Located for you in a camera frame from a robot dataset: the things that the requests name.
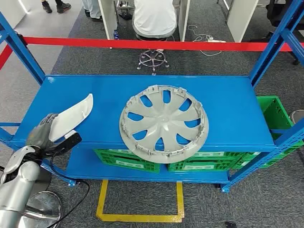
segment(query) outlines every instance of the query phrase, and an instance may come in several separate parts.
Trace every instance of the floor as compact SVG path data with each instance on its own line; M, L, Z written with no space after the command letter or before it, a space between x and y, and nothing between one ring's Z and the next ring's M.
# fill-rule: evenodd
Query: floor
M73 1L72 5L70 11L63 15L55 12L47 15L38 5L17 25L16 30L26 36L106 37L103 25L91 22L81 11L81 1ZM197 25L198 33L232 41L224 22L223 11L225 11L224 6L216 4L216 0L192 0L188 24ZM263 37L269 30L274 30L266 14L264 8L257 8L245 33L244 40ZM118 30L121 39L135 38L131 21L120 19ZM177 32L173 36L177 40L179 38ZM186 40L195 38L192 31L187 31ZM151 73L149 69L136 69L140 50L55 46L29 48L46 73ZM223 52L214 57L205 57L200 52L166 51L166 55L170 67L158 69L158 74L247 75L259 53ZM304 69L292 65L292 60L288 53L278 54L258 84L256 93L278 95L289 114L302 109ZM0 121L20 121L38 86L14 55L10 57L0 75ZM0 165L5 165L11 150L3 146L0 150ZM89 195L74 213L63 221L60 227L224 228L225 221L234 221L238 228L302 228L304 226L303 152L301 149L269 169L256 171L233 187L229 194L220 193L213 185L183 184L186 216L183 223L101 222L95 216L101 182L90 180L91 190ZM68 158L69 155L58 157L55 163L64 167ZM68 188L64 182L53 178L49 190L62 198L65 212L67 212L84 194L85 187ZM113 214L169 215L177 212L174 183L130 181L109 181L103 210L103 213Z

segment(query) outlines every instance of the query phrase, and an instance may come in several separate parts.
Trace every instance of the gray carpet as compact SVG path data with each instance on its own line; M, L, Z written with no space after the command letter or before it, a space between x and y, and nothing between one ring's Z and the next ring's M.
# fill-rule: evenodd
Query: gray carpet
M192 0L188 24L198 26L198 33L214 39L232 41L224 22L223 4L216 0ZM121 39L135 39L131 21L120 19ZM244 39L260 38L275 30L265 8L257 8ZM69 37L105 38L102 24L91 22L81 11ZM177 32L175 39L179 39ZM195 37L187 31L186 40ZM136 69L141 50L64 47L53 74L147 74ZM197 51L165 51L170 68L157 69L164 75L247 75L259 53L224 52L205 57ZM280 53L258 84L257 95L278 95L287 113L304 106L304 70L291 64L288 53ZM64 166L68 156L58 157ZM304 226L303 150L294 152L269 169L259 170L223 194L213 185L183 184L185 218L183 223L102 222L95 216L100 181L90 180L89 195L60 227L109 228L224 228L225 221L235 221L238 228L302 228ZM68 188L54 178L49 190L58 193L65 211L84 192L84 186ZM109 181L103 213L176 214L173 183Z

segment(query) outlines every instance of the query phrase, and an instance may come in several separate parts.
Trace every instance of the bottle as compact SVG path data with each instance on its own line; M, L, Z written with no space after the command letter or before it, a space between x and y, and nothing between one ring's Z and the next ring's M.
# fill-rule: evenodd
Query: bottle
M114 30L114 39L119 39L118 32L117 30Z

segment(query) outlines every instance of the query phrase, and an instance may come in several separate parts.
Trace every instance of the metal round base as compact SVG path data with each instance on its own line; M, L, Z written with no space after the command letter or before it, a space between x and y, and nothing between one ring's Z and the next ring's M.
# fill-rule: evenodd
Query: metal round base
M18 228L45 228L63 217L61 200L55 193L41 191L29 199Z
M140 55L140 62L146 67L158 67L166 61L166 56L158 50L148 50Z
M173 163L195 154L209 131L202 105L186 89L153 85L131 97L121 114L122 140L150 162Z

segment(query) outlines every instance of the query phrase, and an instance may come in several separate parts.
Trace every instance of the blue metal shelf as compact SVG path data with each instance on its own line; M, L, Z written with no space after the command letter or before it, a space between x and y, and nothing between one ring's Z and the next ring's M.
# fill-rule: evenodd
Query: blue metal shelf
M95 180L229 183L227 171L176 173L162 164L160 173L152 173L103 164L93 150L80 148L72 150L66 172L72 178Z
M25 144L28 134L48 113L59 113L94 94L92 112L75 130L83 141L74 149L66 171L74 178L131 181L184 181L220 183L223 192L259 167L304 138L304 119L281 132L275 142L269 133L254 87L287 41L304 63L304 49L292 32L304 15L304 0L293 0L267 47L247 76L46 76L32 55L0 12L0 42L5 40L38 84L41 85L16 135L0 127L0 142L14 150ZM208 116L209 135L204 151L262 152L242 169L229 176L226 171L169 173L162 165L159 174L102 164L91 149L127 149L122 142L118 120L131 96L152 85L171 85L187 89L201 101ZM18 123L0 123L16 126ZM48 161L41 166L51 171ZM74 180L63 179L71 185Z
M130 97L155 84L186 88L202 103L210 123L203 150L275 148L250 81L244 76L48 76L11 142L23 146L29 132L44 116L62 112L92 93L91 113L75 128L82 137L80 146L127 149L118 128L122 109Z

